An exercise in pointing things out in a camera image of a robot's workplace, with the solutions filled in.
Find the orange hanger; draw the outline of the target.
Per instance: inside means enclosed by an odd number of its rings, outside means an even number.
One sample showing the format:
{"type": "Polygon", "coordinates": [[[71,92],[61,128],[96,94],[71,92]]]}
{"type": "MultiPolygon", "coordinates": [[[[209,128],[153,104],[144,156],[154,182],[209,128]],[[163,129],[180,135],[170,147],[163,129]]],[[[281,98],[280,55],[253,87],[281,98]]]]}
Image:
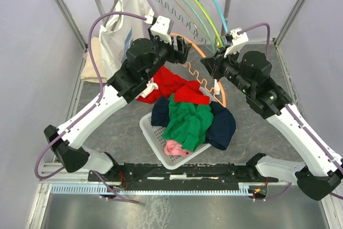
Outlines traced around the orange hanger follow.
{"type": "MultiPolygon", "coordinates": [[[[178,33],[169,33],[170,36],[182,37],[186,43],[189,43],[191,47],[201,56],[200,63],[204,65],[204,60],[207,58],[205,53],[195,44],[193,40],[188,39],[184,35],[178,33]]],[[[227,107],[226,91],[222,83],[218,79],[214,79],[213,86],[208,87],[208,80],[201,75],[200,71],[195,69],[191,62],[186,61],[183,66],[188,70],[188,73],[195,77],[196,81],[200,83],[206,93],[209,93],[222,107],[227,107]]]]}

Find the red t shirt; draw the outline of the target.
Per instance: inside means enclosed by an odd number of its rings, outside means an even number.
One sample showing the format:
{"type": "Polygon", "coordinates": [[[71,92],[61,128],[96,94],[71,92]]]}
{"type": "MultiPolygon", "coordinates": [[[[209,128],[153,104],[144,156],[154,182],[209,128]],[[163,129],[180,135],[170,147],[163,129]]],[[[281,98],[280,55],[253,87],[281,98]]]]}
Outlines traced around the red t shirt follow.
{"type": "Polygon", "coordinates": [[[138,101],[153,104],[161,97],[169,99],[174,94],[176,102],[189,102],[198,105],[208,105],[210,103],[210,97],[200,90],[198,81],[185,80],[164,66],[157,71],[152,79],[158,88],[152,90],[146,97],[139,96],[138,101]]]}

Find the green t shirt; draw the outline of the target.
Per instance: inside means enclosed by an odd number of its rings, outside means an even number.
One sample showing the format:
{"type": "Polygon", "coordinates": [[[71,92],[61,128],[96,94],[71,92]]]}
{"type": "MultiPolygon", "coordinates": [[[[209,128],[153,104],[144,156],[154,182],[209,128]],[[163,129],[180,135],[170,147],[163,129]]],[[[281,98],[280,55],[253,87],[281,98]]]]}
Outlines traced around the green t shirt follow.
{"type": "Polygon", "coordinates": [[[204,104],[177,102],[176,94],[169,97],[169,123],[162,135],[165,140],[174,140],[182,149],[195,151],[205,142],[206,132],[213,122],[210,97],[204,104]]]}

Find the navy blue t shirt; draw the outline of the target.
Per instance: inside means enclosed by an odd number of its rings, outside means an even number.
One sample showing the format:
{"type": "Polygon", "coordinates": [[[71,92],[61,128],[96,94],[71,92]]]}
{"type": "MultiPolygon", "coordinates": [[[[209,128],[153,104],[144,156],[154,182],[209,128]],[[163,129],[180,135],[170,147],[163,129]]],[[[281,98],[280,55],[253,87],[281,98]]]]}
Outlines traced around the navy blue t shirt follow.
{"type": "MultiPolygon", "coordinates": [[[[167,127],[169,123],[169,100],[161,97],[154,105],[152,110],[151,125],[167,127]]],[[[205,142],[219,150],[226,150],[235,131],[236,121],[232,113],[218,102],[210,102],[213,122],[206,132],[205,142]]]]}

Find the pink t shirt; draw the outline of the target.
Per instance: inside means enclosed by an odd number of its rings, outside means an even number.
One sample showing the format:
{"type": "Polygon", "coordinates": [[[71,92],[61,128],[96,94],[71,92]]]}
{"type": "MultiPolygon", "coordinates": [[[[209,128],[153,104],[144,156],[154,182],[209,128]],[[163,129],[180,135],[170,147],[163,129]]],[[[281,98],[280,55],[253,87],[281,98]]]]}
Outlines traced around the pink t shirt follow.
{"type": "Polygon", "coordinates": [[[181,157],[188,157],[190,154],[192,154],[191,151],[187,149],[182,149],[182,144],[174,140],[166,141],[164,152],[168,156],[181,156],[181,157]]]}

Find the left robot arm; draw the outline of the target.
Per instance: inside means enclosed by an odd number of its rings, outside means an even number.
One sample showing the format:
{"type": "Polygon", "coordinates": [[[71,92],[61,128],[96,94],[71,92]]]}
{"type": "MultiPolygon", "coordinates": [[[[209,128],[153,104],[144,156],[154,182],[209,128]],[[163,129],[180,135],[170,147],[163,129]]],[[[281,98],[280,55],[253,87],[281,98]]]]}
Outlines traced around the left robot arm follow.
{"type": "Polygon", "coordinates": [[[135,40],[121,68],[97,97],[67,122],[45,128],[44,135],[63,168],[69,173],[84,168],[100,173],[108,181],[116,179],[118,167],[113,158],[84,147],[85,140],[108,117],[139,96],[166,62],[185,63],[190,48],[181,36],[171,43],[158,36],[135,40]]]}

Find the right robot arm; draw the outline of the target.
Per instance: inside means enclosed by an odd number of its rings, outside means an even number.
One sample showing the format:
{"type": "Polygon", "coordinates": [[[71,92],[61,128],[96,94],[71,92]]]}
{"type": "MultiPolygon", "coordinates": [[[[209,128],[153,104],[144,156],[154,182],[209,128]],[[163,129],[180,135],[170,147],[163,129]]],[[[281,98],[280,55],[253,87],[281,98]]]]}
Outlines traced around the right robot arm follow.
{"type": "Polygon", "coordinates": [[[246,167],[251,181],[275,178],[295,184],[320,201],[342,182],[342,156],[329,147],[304,119],[288,93],[270,76],[272,64],[259,51],[226,55],[218,51],[201,59],[212,78],[226,78],[245,95],[249,107],[274,126],[301,156],[301,162],[256,154],[246,167]]]}

